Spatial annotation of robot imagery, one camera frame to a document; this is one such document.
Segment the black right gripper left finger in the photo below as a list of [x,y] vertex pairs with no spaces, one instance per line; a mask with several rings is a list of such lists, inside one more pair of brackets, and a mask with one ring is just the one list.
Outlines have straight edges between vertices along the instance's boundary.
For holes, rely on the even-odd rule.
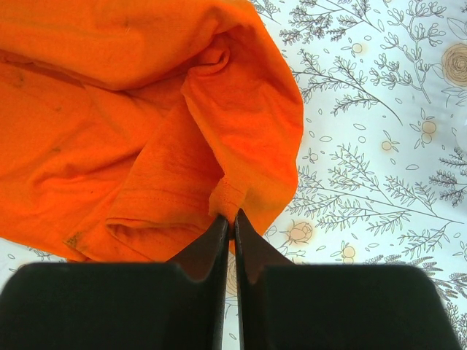
[[220,349],[228,222],[164,263],[21,267],[1,292],[3,349]]

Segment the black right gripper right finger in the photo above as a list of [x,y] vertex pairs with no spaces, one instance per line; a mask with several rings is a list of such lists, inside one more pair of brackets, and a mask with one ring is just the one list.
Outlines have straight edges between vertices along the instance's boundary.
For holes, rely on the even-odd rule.
[[297,265],[240,211],[242,349],[459,349],[432,281],[407,265]]

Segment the orange t shirt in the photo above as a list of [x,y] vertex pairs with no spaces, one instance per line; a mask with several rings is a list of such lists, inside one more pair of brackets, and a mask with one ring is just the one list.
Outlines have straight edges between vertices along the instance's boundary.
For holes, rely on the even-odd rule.
[[3,1],[1,237],[165,261],[217,215],[264,233],[304,106],[249,1]]

